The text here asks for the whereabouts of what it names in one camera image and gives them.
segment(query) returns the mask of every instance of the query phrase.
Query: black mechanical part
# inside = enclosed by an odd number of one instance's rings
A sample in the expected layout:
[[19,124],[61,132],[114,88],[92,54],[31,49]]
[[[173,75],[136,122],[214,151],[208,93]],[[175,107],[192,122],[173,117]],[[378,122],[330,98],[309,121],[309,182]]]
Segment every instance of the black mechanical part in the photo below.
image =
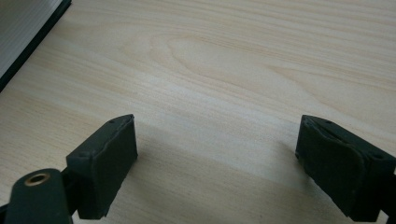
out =
[[295,155],[305,172],[354,221],[396,218],[396,159],[337,124],[303,115]]
[[105,123],[67,157],[59,172],[44,169],[18,180],[1,223],[73,223],[106,216],[122,181],[137,159],[134,116]]

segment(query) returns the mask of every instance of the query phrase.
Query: wood grain pattern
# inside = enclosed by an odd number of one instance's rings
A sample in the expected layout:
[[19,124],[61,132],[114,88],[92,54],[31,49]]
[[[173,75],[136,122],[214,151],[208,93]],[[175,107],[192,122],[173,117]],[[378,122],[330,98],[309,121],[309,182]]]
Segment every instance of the wood grain pattern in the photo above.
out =
[[293,151],[309,114],[396,156],[395,12],[392,0],[74,0],[0,94],[0,203],[133,113],[138,162],[108,217],[76,223],[352,223]]

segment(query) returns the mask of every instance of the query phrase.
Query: wooden table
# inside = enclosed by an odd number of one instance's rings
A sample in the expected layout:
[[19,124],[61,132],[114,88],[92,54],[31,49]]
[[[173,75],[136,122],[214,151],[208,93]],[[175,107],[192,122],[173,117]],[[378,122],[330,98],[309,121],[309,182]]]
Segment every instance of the wooden table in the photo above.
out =
[[395,156],[395,111],[394,0],[74,0],[0,94],[0,204],[133,113],[138,161],[76,223],[351,223],[294,156],[301,115]]

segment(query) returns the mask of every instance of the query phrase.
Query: light wood grain surface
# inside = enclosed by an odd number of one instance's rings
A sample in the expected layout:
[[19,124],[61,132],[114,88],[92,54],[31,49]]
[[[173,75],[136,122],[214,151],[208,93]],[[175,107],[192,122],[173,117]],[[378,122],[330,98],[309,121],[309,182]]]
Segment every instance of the light wood grain surface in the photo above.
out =
[[0,93],[0,203],[133,113],[137,163],[75,223],[352,223],[294,157],[301,115],[396,156],[395,111],[394,0],[74,0]]

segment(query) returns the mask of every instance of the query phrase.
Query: table surface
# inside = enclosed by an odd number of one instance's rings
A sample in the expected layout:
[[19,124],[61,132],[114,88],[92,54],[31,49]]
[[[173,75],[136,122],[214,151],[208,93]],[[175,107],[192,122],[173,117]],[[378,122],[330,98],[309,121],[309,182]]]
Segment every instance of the table surface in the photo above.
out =
[[395,156],[395,111],[394,0],[74,0],[0,93],[0,203],[132,113],[138,161],[76,223],[351,223],[294,156],[301,115]]

